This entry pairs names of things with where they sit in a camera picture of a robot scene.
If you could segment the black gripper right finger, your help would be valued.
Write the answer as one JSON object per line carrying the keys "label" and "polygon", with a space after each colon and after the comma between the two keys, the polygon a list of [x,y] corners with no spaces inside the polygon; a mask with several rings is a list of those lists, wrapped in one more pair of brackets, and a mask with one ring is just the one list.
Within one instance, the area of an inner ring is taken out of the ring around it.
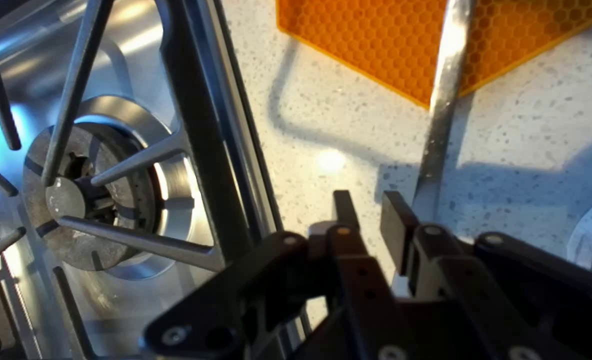
{"label": "black gripper right finger", "polygon": [[445,307],[471,355],[592,360],[592,272],[502,232],[457,241],[404,197],[381,198],[380,232],[413,304]]}

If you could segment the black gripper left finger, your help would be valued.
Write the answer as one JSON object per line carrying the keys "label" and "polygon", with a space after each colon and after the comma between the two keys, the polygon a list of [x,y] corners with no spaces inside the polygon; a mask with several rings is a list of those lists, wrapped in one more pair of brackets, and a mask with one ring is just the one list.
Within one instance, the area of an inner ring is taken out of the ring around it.
{"label": "black gripper left finger", "polygon": [[367,256],[346,190],[331,194],[336,218],[321,235],[276,232],[243,258],[152,320],[143,346],[170,360],[254,360],[311,298],[328,319],[295,359],[409,360],[395,301]]}

